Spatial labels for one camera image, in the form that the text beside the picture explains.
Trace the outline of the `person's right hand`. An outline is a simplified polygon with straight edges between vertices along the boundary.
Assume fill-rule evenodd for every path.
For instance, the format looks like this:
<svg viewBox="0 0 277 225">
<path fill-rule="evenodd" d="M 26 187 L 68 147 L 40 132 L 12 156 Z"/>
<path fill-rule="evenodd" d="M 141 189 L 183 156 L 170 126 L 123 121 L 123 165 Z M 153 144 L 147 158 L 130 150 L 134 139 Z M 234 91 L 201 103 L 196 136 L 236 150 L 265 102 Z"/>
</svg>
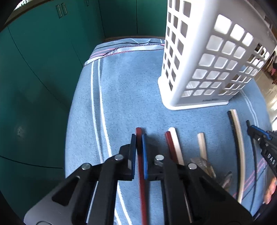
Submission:
<svg viewBox="0 0 277 225">
<path fill-rule="evenodd" d="M 274 194 L 276 190 L 276 177 L 274 177 L 271 182 L 270 185 L 268 187 L 268 189 L 266 190 L 266 193 L 264 195 L 264 202 L 265 204 L 269 204 L 272 198 L 272 195 Z"/>
</svg>

